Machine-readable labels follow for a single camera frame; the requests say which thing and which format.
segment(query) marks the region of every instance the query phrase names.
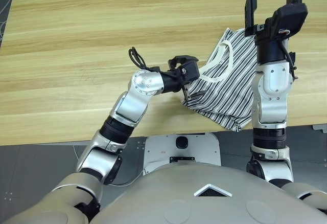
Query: wire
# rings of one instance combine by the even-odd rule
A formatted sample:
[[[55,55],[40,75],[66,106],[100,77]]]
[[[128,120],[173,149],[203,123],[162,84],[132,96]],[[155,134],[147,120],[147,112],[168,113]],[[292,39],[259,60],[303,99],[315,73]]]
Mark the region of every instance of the wire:
[[[5,4],[5,6],[1,9],[0,14],[2,14],[2,12],[6,9],[6,7],[9,5],[11,0],[8,0],[7,3]]]
[[[278,45],[281,48],[282,52],[286,56],[286,59],[287,59],[289,65],[290,65],[290,71],[291,71],[291,75],[293,77],[293,82],[294,82],[295,79],[298,79],[298,77],[296,77],[295,74],[294,74],[294,70],[296,70],[296,67],[294,66],[292,58],[291,58],[290,54],[287,52],[287,50],[286,50],[285,46],[283,45],[282,41],[277,41],[277,42],[278,42]]]
[[[129,185],[132,185],[134,183],[134,181],[136,181],[142,173],[145,173],[145,168],[138,174],[138,176],[136,178],[134,178],[132,181],[129,181],[129,182],[126,182],[126,183],[123,183],[123,184],[109,184],[110,186],[114,186],[114,187],[128,187]]]
[[[2,24],[0,25],[0,41],[2,41],[2,39],[3,39],[3,37],[4,37],[4,34],[2,33],[2,26],[3,26],[4,24],[6,24],[7,21],[5,21],[5,22],[0,22],[0,23],[2,23]]]
[[[150,72],[159,72],[160,74],[162,75],[166,75],[166,76],[169,76],[173,79],[176,79],[177,77],[175,75],[171,75],[171,74],[168,74],[167,72],[162,72],[160,70],[153,70],[149,67],[147,67],[147,65],[145,64],[145,61],[144,59],[142,58],[142,56],[136,51],[135,47],[132,47],[131,49],[128,50],[128,55],[131,59],[131,61],[140,69],[142,70],[147,70],[147,71],[150,71]]]
[[[73,149],[74,149],[74,153],[75,153],[75,156],[76,156],[77,160],[79,160],[80,158],[79,158],[78,155],[77,155],[75,145],[73,145]]]
[[[5,4],[5,6],[1,9],[1,11],[0,11],[0,15],[1,15],[2,12],[6,9],[6,7],[9,5],[10,1],[11,1],[11,0],[8,0],[7,3]],[[1,26],[0,26],[0,41],[2,41],[2,39],[3,39],[3,37],[4,37],[4,34],[2,33],[2,27],[3,27],[4,24],[7,23],[7,21],[5,21],[5,22],[1,22],[1,23],[2,23],[2,24],[1,24]]]

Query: gray floor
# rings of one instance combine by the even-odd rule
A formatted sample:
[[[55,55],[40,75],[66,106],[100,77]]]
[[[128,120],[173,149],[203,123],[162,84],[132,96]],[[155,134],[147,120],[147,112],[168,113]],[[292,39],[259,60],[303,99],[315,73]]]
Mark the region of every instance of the gray floor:
[[[218,132],[223,166],[245,170],[250,158],[252,131]],[[122,153],[122,167],[114,183],[134,178],[143,168],[145,138],[131,138]],[[327,191],[327,136],[311,126],[289,127],[288,146],[294,178]],[[77,153],[84,146],[77,146]],[[24,145],[0,147],[0,222],[37,203],[66,175],[74,171],[77,159],[72,146]],[[125,187],[107,186],[102,206],[117,198]]]

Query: black button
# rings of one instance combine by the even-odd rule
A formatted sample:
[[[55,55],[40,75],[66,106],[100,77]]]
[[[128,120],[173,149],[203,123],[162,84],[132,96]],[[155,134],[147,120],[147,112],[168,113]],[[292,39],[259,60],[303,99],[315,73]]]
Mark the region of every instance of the black button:
[[[189,141],[186,137],[180,136],[176,139],[176,147],[179,149],[185,149],[189,145]]]

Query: silver robot arm segment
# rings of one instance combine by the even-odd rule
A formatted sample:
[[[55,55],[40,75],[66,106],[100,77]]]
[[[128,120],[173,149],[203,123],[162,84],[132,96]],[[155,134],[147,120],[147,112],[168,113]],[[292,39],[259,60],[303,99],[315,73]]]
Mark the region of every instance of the silver robot arm segment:
[[[161,74],[140,70],[133,74],[128,91],[121,94],[109,117],[96,132],[77,163],[77,172],[94,175],[102,184],[110,184],[120,167],[119,153],[142,119],[148,102],[161,94],[164,82]]]

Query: black cable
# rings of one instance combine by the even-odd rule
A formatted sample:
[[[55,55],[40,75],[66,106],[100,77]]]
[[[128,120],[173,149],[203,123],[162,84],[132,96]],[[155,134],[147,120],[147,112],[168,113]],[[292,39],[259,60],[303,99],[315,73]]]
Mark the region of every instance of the black cable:
[[[147,71],[150,71],[150,72],[159,72],[160,74],[162,75],[166,75],[166,76],[169,76],[173,79],[176,79],[177,77],[175,75],[171,75],[171,74],[168,74],[166,72],[162,72],[162,71],[159,71],[159,70],[153,70],[149,67],[147,67],[147,65],[145,64],[145,61],[144,59],[142,58],[142,56],[136,51],[135,47],[132,47],[131,49],[128,50],[128,55],[131,59],[131,61],[140,69],[142,70],[147,70]]]
[[[278,42],[278,45],[281,48],[282,52],[286,56],[287,61],[290,64],[291,75],[293,77],[293,82],[294,82],[295,79],[298,79],[298,77],[296,77],[295,74],[294,74],[294,70],[296,69],[296,67],[294,66],[292,58],[291,58],[290,54],[287,52],[287,50],[286,50],[285,46],[283,45],[282,41],[277,41],[277,42]]]

